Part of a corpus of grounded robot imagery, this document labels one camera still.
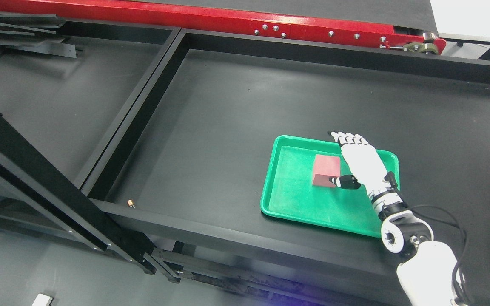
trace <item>black cable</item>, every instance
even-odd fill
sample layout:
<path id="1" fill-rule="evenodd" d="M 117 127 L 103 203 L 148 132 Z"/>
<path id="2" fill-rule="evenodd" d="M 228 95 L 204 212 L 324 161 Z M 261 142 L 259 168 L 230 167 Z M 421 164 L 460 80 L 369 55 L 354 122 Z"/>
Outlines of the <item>black cable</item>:
<path id="1" fill-rule="evenodd" d="M 440 211 L 443 211 L 449 217 L 451 217 L 451 219 L 453 219 L 453 223 L 416 212 L 416 209 L 421 208 L 421 207 L 430 207 L 430 208 L 434 208 L 434 209 L 438 209 Z M 461 256 L 459 256 L 459 258 L 457 259 L 457 263 L 455 264 L 455 267 L 453 268 L 453 275 L 451 275 L 451 278 L 452 278 L 451 281 L 453 283 L 453 287 L 455 288 L 455 293 L 457 294 L 457 297 L 467 305 L 472 304 L 474 301 L 472 298 L 470 298 L 470 296 L 467 293 L 467 288 L 466 288 L 466 284 L 464 281 L 464 276 L 462 274 L 462 271 L 459 269 L 461 262 L 462 262 L 462 258 L 464 257 L 464 254 L 466 253 L 466 250 L 467 250 L 467 240 L 468 240 L 467 234 L 468 233 L 459 224 L 459 221 L 457 220 L 457 218 L 452 213 L 450 213 L 449 211 L 447 211 L 446 209 L 443 209 L 441 207 L 436 207 L 433 205 L 417 205 L 416 207 L 411 207 L 410 210 L 413 211 L 414 214 L 416 214 L 420 217 L 432 219 L 434 221 L 438 221 L 440 223 L 447 224 L 447 225 L 452 226 L 454 228 L 457 228 L 459 230 L 459 233 L 461 234 L 461 242 L 462 242 Z M 457 281 L 457 271 L 459 272 L 459 279 L 460 279 L 461 283 L 459 283 Z"/>

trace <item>red block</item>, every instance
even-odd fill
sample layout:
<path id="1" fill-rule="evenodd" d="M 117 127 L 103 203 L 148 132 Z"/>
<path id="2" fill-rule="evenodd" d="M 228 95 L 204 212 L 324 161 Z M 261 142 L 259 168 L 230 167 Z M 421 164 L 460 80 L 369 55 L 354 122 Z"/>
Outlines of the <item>red block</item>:
<path id="1" fill-rule="evenodd" d="M 313 164 L 313 185 L 335 188 L 328 179 L 340 176 L 340 158 L 337 156 L 315 155 Z"/>

